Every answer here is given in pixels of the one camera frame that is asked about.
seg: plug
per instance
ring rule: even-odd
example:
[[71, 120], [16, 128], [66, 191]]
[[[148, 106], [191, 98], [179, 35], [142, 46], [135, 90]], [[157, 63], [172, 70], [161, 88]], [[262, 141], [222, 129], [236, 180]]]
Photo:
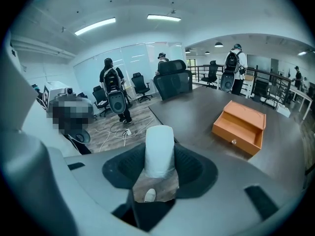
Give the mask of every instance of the plug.
[[128, 135], [128, 136], [131, 136], [131, 131], [130, 131], [130, 129], [127, 129], [126, 132], [127, 132], [127, 135]]

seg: tissue box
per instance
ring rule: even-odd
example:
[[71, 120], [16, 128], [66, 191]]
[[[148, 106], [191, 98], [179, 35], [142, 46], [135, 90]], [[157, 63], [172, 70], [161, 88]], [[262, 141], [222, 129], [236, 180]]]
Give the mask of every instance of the tissue box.
[[251, 155], [262, 148], [266, 115], [230, 101], [213, 124], [212, 132]]
[[277, 111], [278, 113], [280, 113], [280, 114], [282, 114], [282, 115], [288, 117], [288, 118], [290, 117], [290, 114], [291, 114], [289, 108], [286, 108], [286, 107], [285, 107], [284, 105], [282, 105], [282, 104], [278, 104], [278, 105], [277, 105], [276, 111]]

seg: black railing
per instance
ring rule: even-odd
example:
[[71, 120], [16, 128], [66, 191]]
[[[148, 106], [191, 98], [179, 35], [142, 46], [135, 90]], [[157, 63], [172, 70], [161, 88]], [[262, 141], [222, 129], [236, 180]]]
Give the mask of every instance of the black railing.
[[[218, 65], [218, 72], [223, 71], [223, 65]], [[198, 84], [205, 84], [201, 81], [201, 78], [208, 76], [210, 65], [196, 65], [188, 66], [188, 69], [192, 72], [192, 82]], [[253, 86], [250, 95], [256, 94], [262, 97], [267, 95], [267, 87], [269, 85], [274, 85], [279, 88], [276, 97], [279, 97], [279, 102], [285, 104], [288, 96], [289, 89], [291, 86], [291, 80], [287, 77], [280, 76], [278, 74], [270, 73], [264, 70], [259, 70], [258, 66], [256, 68], [248, 67], [246, 75], [253, 76]], [[243, 83], [244, 90], [247, 90], [247, 80]]]

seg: ceiling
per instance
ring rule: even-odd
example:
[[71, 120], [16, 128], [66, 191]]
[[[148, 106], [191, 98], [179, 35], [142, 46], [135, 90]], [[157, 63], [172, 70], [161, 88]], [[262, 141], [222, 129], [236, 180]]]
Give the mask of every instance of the ceiling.
[[[224, 47], [215, 47], [216, 42], [221, 42]], [[274, 35], [234, 34], [209, 39], [201, 43], [187, 46], [186, 48], [191, 50], [187, 56], [205, 56], [206, 51], [211, 54], [227, 53], [236, 43], [242, 46], [242, 50], [245, 53], [256, 55], [263, 50], [269, 51], [270, 53], [282, 53], [293, 56], [296, 56], [303, 51], [315, 50], [313, 47], [303, 42]], [[305, 56], [312, 56], [315, 58], [313, 52]]]
[[[242, 1], [235, 6], [235, 0], [34, 0], [18, 16], [11, 31], [13, 35], [41, 41], [76, 55], [89, 46], [122, 35], [161, 31], [180, 33], [184, 38], [198, 25], [238, 20], [236, 9], [247, 17], [278, 17], [289, 11], [281, 0]], [[174, 15], [182, 20], [176, 23], [151, 21], [147, 20], [148, 14]], [[80, 36], [74, 34], [112, 17], [116, 18], [116, 23]]]

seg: sneaker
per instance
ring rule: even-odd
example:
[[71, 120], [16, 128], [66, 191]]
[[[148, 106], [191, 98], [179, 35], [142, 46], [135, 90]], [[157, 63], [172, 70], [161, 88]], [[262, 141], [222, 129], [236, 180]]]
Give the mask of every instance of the sneaker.
[[147, 191], [146, 196], [144, 197], [144, 202], [153, 202], [156, 199], [156, 196], [157, 192], [155, 191], [155, 189], [150, 189]]
[[124, 121], [123, 121], [123, 123], [127, 123], [127, 124], [129, 124], [131, 122], [132, 122], [132, 119], [130, 121], [127, 121], [126, 119], [124, 119]]

